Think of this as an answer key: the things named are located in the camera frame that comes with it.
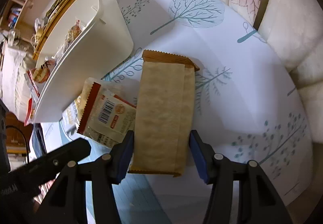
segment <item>red label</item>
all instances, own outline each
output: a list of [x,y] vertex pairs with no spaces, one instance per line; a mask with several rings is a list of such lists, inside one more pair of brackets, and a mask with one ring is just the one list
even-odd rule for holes
[[114,118],[113,118],[113,120],[112,120],[112,122],[111,122],[111,125],[110,125],[111,128],[114,128],[115,127],[118,119],[119,119],[119,116],[115,115]]

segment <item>silver bolt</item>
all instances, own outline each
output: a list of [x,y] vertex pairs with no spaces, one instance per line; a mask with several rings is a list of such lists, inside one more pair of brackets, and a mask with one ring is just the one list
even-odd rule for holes
[[110,154],[104,154],[104,155],[102,155],[102,159],[103,160],[110,160],[111,159],[111,155]]
[[74,160],[71,160],[67,163],[68,167],[74,167],[76,165],[76,162]]
[[220,153],[215,153],[215,154],[214,154],[214,158],[215,158],[216,160],[222,160],[222,159],[223,159],[223,155],[222,155],[222,154],[220,154]]
[[254,161],[254,160],[249,161],[249,166],[256,167],[257,165],[258,165],[258,163],[256,161]]

